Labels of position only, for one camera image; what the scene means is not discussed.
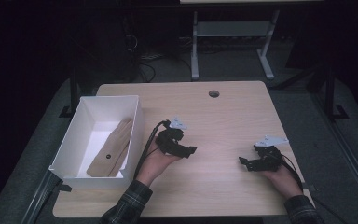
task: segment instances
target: dark plaid shirt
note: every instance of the dark plaid shirt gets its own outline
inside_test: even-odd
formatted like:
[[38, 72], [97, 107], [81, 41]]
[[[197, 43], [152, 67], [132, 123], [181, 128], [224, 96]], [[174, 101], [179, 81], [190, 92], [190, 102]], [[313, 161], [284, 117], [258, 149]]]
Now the dark plaid shirt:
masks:
[[[135, 224], [153, 191], [134, 180], [116, 206], [103, 214], [100, 223]], [[323, 224], [321, 217], [306, 196], [296, 196], [284, 204], [293, 224]]]

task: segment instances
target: wooden table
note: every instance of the wooden table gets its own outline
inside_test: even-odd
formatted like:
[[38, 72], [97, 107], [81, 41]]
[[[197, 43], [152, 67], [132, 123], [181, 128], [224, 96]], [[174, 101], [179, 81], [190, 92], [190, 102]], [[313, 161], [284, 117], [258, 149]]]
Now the wooden table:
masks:
[[[220, 95], [213, 98], [210, 91]], [[140, 96], [145, 115], [144, 144], [160, 121], [177, 116], [188, 126], [180, 144], [198, 147], [189, 159], [172, 164], [155, 180], [143, 217], [285, 214], [282, 196], [264, 176], [248, 172], [238, 159], [258, 159], [253, 145], [266, 134], [286, 137], [263, 82], [111, 84], [102, 85], [97, 95]], [[277, 148], [299, 171], [290, 145]], [[53, 213], [56, 217], [99, 217], [123, 192], [61, 191]]]

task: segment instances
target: forearm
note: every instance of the forearm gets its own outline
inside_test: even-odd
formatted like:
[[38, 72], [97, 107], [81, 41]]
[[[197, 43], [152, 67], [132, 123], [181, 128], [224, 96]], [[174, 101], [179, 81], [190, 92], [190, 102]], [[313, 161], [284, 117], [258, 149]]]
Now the forearm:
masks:
[[316, 212], [312, 203], [310, 203], [309, 198], [304, 195], [290, 198], [286, 201], [284, 207], [293, 224], [324, 224], [324, 221]]
[[109, 209], [100, 219], [100, 224], [137, 223], [139, 216], [149, 201], [153, 191], [143, 183], [134, 180], [118, 200], [117, 205]]

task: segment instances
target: hole in brown object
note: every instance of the hole in brown object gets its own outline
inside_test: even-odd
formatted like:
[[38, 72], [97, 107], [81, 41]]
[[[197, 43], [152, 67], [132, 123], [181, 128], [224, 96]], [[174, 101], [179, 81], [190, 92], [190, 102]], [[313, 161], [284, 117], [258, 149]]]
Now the hole in brown object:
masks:
[[216, 98], [219, 97], [220, 93], [218, 91], [209, 91], [209, 96]]

